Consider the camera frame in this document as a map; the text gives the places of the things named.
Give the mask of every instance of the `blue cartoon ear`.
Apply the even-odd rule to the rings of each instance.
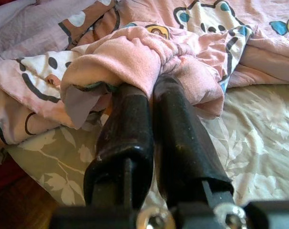
[[[287,24],[283,21],[271,21],[269,24],[271,25],[272,29],[279,35],[284,35],[288,32]]]

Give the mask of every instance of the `cartoon print blanket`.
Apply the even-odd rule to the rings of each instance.
[[[289,2],[252,4],[122,0],[99,20],[86,21],[89,7],[62,21],[67,50],[0,61],[0,148],[80,128],[123,82],[150,97],[162,73],[209,116],[220,115],[227,87],[289,83]]]

